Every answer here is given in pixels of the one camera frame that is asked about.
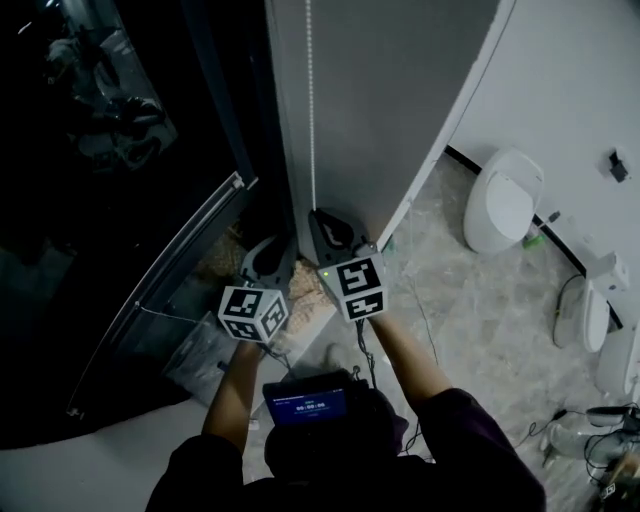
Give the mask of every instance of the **blue screen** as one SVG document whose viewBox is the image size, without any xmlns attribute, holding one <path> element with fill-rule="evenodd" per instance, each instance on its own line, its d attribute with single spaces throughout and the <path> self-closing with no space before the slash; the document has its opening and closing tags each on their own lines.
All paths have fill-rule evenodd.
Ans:
<svg viewBox="0 0 640 512">
<path fill-rule="evenodd" d="M 272 404 L 273 420 L 278 425 L 329 420 L 347 414 L 343 389 L 276 398 Z"/>
</svg>

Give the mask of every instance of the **black sleeve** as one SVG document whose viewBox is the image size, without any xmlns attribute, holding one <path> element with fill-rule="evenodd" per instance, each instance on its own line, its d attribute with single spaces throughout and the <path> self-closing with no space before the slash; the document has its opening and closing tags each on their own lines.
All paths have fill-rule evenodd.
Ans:
<svg viewBox="0 0 640 512">
<path fill-rule="evenodd" d="M 173 452 L 147 512 L 212 509 L 212 500 L 242 488 L 242 455 L 226 439 L 202 434 Z"/>
<path fill-rule="evenodd" d="M 460 389 L 440 393 L 418 407 L 418 418 L 440 476 L 458 482 L 452 498 L 460 505 L 546 510 L 544 488 L 470 394 Z"/>
</svg>

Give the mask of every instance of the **person's left arm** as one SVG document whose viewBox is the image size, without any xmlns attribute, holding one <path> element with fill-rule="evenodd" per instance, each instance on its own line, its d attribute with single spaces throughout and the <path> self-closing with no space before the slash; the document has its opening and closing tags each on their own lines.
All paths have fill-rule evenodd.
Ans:
<svg viewBox="0 0 640 512">
<path fill-rule="evenodd" d="M 220 495 L 242 487 L 242 453 L 259 362 L 260 347 L 241 341 L 209 408 L 202 434 L 173 452 L 147 512 L 197 510 L 211 501 L 215 487 Z"/>
</svg>

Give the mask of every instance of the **marble floor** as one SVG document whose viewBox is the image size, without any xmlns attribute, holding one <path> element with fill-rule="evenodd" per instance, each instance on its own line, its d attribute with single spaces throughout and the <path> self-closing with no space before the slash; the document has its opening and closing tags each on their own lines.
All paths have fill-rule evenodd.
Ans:
<svg viewBox="0 0 640 512">
<path fill-rule="evenodd" d="M 436 165 L 385 250 L 390 309 L 433 351 L 420 301 L 440 366 L 456 387 L 477 398 L 515 445 L 532 422 L 543 426 L 560 408 L 583 411 L 605 400 L 593 384 L 597 356 L 578 344 L 559 350 L 551 340 L 558 292 L 576 273 L 566 257 L 550 242 L 528 250 L 518 245 L 492 257 L 466 247 L 462 218 L 474 178 L 446 155 Z M 376 358 L 379 389 L 411 422 L 406 441 L 415 415 L 368 325 L 365 339 Z M 339 315 L 296 367 L 320 365 L 331 345 L 337 345 L 334 351 L 345 368 L 357 364 L 368 378 L 355 328 Z M 264 406 L 255 419 L 245 452 L 247 483 L 270 475 L 263 448 L 273 423 Z M 582 427 L 585 420 L 570 414 L 563 421 Z M 528 439 L 518 453 L 545 485 L 549 510 L 583 510 L 596 489 L 584 461 L 560 459 L 545 470 L 538 443 L 539 437 Z M 411 453 L 428 455 L 422 438 Z"/>
</svg>

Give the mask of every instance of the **black shirt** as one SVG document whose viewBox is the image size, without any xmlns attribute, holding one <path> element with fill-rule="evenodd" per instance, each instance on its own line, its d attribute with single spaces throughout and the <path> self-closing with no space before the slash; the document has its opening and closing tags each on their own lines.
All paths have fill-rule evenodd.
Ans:
<svg viewBox="0 0 640 512">
<path fill-rule="evenodd" d="M 427 510 L 546 509 L 542 485 L 496 422 L 468 393 L 450 389 L 418 407 L 436 463 L 399 456 L 379 464 L 336 464 L 309 482 L 264 478 L 243 485 L 242 454 L 229 441 L 200 435 L 171 456 L 148 512 L 196 511 L 244 504 L 278 508 L 402 505 Z"/>
</svg>

